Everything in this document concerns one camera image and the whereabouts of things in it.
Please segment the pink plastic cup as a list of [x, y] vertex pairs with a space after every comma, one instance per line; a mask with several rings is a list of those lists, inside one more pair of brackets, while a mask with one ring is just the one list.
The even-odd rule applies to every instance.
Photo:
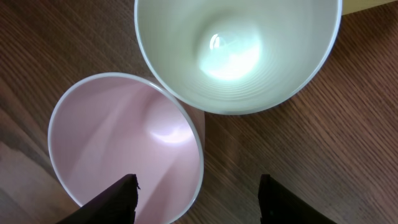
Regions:
[[203, 182], [205, 114], [155, 80], [108, 72], [71, 86], [48, 129], [53, 169], [84, 206], [128, 174], [137, 177], [137, 223], [172, 223]]

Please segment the cream plastic cup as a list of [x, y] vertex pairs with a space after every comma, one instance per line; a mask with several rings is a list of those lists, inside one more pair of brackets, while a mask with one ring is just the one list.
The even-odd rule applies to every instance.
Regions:
[[342, 0], [137, 0], [150, 71], [200, 110], [241, 115], [300, 91], [327, 60]]

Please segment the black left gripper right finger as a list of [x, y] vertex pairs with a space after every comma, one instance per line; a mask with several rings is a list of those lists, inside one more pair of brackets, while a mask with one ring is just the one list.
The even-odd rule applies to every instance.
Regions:
[[269, 174], [262, 174], [258, 201], [261, 224], [336, 224]]

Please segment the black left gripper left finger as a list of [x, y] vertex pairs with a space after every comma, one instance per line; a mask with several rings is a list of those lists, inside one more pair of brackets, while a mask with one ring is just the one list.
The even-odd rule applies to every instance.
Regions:
[[57, 224], [134, 224], [139, 185], [127, 174]]

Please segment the yellow plastic cup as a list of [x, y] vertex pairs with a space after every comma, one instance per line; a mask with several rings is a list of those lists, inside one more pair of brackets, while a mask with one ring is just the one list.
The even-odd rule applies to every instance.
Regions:
[[342, 15], [351, 14], [394, 1], [396, 0], [343, 0]]

